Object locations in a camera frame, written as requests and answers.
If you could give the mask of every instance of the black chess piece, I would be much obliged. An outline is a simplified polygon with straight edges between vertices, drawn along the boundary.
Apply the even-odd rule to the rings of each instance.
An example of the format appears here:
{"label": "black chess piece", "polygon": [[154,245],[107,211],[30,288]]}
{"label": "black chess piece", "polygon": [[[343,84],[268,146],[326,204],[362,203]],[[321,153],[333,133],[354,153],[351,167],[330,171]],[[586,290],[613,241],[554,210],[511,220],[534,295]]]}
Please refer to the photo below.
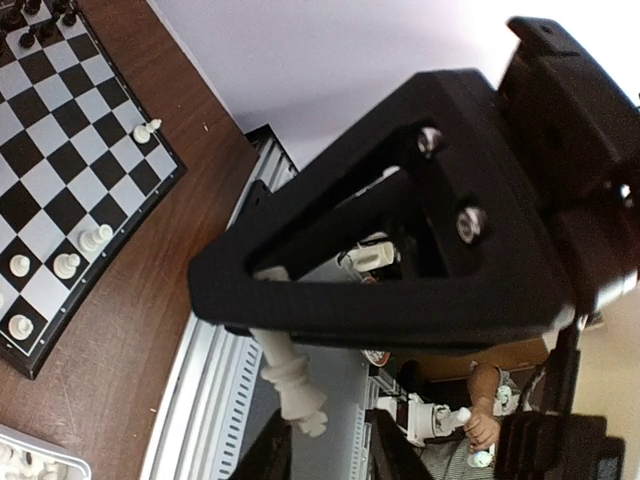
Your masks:
{"label": "black chess piece", "polygon": [[5,39],[7,38],[7,31],[0,29],[0,55],[4,53],[4,46],[6,45]]}
{"label": "black chess piece", "polygon": [[20,36],[20,40],[19,40],[19,44],[22,48],[31,48],[33,47],[33,44],[36,43],[36,31],[38,30],[38,27],[36,27],[35,25],[31,25],[29,27],[29,31],[23,33]]}
{"label": "black chess piece", "polygon": [[53,0],[51,4],[51,9],[53,13],[59,13],[62,15],[70,6],[70,0]]}
{"label": "black chess piece", "polygon": [[42,6],[42,0],[26,0],[26,2],[24,13],[31,16],[37,15]]}
{"label": "black chess piece", "polygon": [[2,20],[0,20],[0,28],[7,31],[14,30],[20,21],[22,20],[22,7],[24,7],[25,0],[16,0],[13,6],[4,14]]}
{"label": "black chess piece", "polygon": [[40,29],[38,30],[38,40],[46,40],[53,36],[53,32],[56,31],[56,23],[60,20],[60,14],[58,12],[53,12],[51,18],[40,25]]}
{"label": "black chess piece", "polygon": [[76,11],[75,8],[69,8],[67,10],[67,13],[64,14],[64,17],[62,17],[62,23],[66,27],[73,27],[77,21],[78,21],[78,12]]}

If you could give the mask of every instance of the brown table surface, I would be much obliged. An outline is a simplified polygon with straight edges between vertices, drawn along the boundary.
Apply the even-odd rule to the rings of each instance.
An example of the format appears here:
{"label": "brown table surface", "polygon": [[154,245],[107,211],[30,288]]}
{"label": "brown table surface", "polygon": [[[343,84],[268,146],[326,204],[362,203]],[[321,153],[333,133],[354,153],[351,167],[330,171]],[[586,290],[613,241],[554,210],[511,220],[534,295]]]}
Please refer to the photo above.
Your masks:
{"label": "brown table surface", "polygon": [[113,261],[38,379],[0,363],[0,423],[68,448],[97,480],[135,479],[189,316],[187,263],[224,230],[256,154],[146,2],[82,8],[189,172]]}

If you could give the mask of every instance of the screw head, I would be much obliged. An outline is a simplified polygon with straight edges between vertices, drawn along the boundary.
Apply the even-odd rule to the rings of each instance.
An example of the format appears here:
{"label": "screw head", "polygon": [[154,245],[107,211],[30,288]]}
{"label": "screw head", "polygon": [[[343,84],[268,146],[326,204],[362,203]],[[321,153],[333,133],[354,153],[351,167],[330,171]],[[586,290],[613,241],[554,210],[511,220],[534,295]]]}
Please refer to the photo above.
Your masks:
{"label": "screw head", "polygon": [[487,223],[487,214],[478,207],[466,207],[458,214],[456,228],[464,243],[471,245],[480,235]]}
{"label": "screw head", "polygon": [[442,145],[442,132],[437,128],[424,127],[418,134],[418,150],[425,158],[431,158],[431,155]]}

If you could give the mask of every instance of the finger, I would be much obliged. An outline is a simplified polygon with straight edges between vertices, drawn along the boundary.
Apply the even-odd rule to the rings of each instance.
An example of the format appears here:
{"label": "finger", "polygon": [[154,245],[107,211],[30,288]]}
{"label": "finger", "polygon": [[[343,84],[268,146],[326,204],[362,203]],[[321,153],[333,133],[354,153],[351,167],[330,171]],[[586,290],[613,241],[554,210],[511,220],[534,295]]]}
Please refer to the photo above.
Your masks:
{"label": "finger", "polygon": [[479,443],[479,444],[477,444],[477,445],[474,445],[474,446],[473,446],[473,450],[474,450],[475,452],[482,452],[483,450],[488,450],[488,449],[489,449],[489,447],[490,447],[491,445],[493,445],[494,443],[496,443],[496,442],[495,442],[495,440],[490,438],[490,439],[488,439],[488,440],[487,440],[487,441],[485,441],[485,442],[482,442],[482,443]]}
{"label": "finger", "polygon": [[484,424],[480,424],[472,429],[470,429],[469,431],[467,431],[467,436],[476,438],[477,436],[479,436],[482,432],[486,431],[487,427]]}
{"label": "finger", "polygon": [[473,439],[474,446],[482,446],[493,438],[493,433],[489,430],[485,430],[482,434]]}
{"label": "finger", "polygon": [[471,420],[469,420],[465,426],[464,426],[464,431],[468,432],[469,430],[471,430],[472,428],[477,427],[480,422],[482,422],[482,418],[480,417],[471,417]]}

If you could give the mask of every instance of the cable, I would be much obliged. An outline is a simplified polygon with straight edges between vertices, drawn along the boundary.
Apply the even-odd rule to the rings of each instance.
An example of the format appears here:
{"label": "cable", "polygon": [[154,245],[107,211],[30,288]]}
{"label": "cable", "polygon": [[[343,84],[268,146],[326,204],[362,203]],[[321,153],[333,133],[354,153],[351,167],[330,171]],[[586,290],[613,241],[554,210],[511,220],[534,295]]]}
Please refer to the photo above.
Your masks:
{"label": "cable", "polygon": [[540,365],[537,365],[531,377],[527,381],[527,384],[522,389],[522,393],[520,394],[520,399],[518,400],[518,408],[516,409],[516,413],[524,412],[524,408],[529,404],[529,399],[533,392],[535,391],[538,383],[542,380],[547,374],[547,360],[545,360]]}

